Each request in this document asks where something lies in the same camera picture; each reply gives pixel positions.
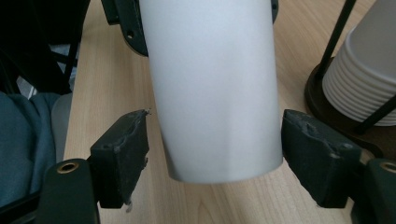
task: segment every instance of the teal fabric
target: teal fabric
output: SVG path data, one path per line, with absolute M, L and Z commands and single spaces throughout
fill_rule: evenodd
M 58 98 L 0 92 L 0 207 L 40 190 L 55 164 L 50 112 Z

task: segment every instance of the wooden table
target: wooden table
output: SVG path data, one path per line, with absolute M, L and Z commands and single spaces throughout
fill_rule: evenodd
M 346 30 L 374 0 L 359 0 Z M 342 0 L 280 0 L 274 25 L 279 113 L 305 111 L 304 84 L 319 63 Z M 286 162 L 268 175 L 219 185 L 192 185 L 168 177 L 149 75 L 149 60 L 109 26 L 100 0 L 92 0 L 81 42 L 65 158 L 90 155 L 90 146 L 121 115 L 151 108 L 149 163 L 133 193 L 134 208 L 100 209 L 102 223 L 350 223 L 346 209 L 316 206 Z

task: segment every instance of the metal hole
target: metal hole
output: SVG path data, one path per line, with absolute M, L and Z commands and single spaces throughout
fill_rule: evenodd
M 133 31 L 128 31 L 126 33 L 126 36 L 128 37 L 128 39 L 133 39 L 134 38 L 134 32 Z
M 395 163 L 392 163 L 389 161 L 384 161 L 384 162 L 381 162 L 380 165 L 381 165 L 382 169 L 396 174 L 396 164 Z
M 78 168 L 78 163 L 77 162 L 68 162 L 63 164 L 62 166 L 58 167 L 58 173 L 59 174 L 68 174 L 71 173 Z

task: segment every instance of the wood grain surface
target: wood grain surface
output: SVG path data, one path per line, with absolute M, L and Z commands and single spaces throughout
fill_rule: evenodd
M 374 0 L 359 0 L 342 40 Z M 304 85 L 319 63 L 342 0 L 279 0 L 274 25 L 279 115 L 306 111 Z M 100 209 L 110 223 L 351 223 L 350 210 L 316 206 L 287 163 L 268 175 L 230 184 L 192 185 L 168 177 L 152 92 L 149 60 L 109 26 L 100 0 L 92 0 L 84 24 L 65 158 L 87 159 L 91 145 L 121 115 L 150 108 L 148 166 L 133 193 L 133 210 Z

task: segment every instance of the black rod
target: black rod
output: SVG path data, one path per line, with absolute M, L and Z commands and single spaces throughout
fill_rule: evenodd
M 73 71 L 74 61 L 76 60 L 78 45 L 80 38 L 77 38 L 70 44 L 69 54 L 67 55 L 66 68 L 64 69 L 64 74 L 67 75 L 67 78 L 70 79 L 70 76 Z
M 68 55 L 63 55 L 55 51 L 52 51 L 51 53 L 56 62 L 67 64 Z M 77 59 L 73 61 L 73 67 L 77 67 L 77 62 Z
M 332 36 L 330 37 L 329 43 L 327 44 L 326 50 L 324 51 L 323 57 L 320 61 L 320 65 L 317 73 L 315 74 L 316 80 L 321 80 L 324 77 L 324 73 L 329 64 L 332 53 L 334 52 L 335 46 L 337 45 L 338 39 L 341 33 L 343 33 L 344 27 L 349 18 L 352 8 L 355 6 L 356 0 L 346 0 L 344 7 L 338 17 L 338 21 L 335 24 L 334 30 L 332 31 Z
M 396 108 L 396 95 L 388 100 L 384 105 L 381 105 L 372 115 L 370 115 L 364 122 L 355 128 L 355 132 L 364 134 L 369 128 L 373 127 L 377 122 L 384 118 L 388 113 Z

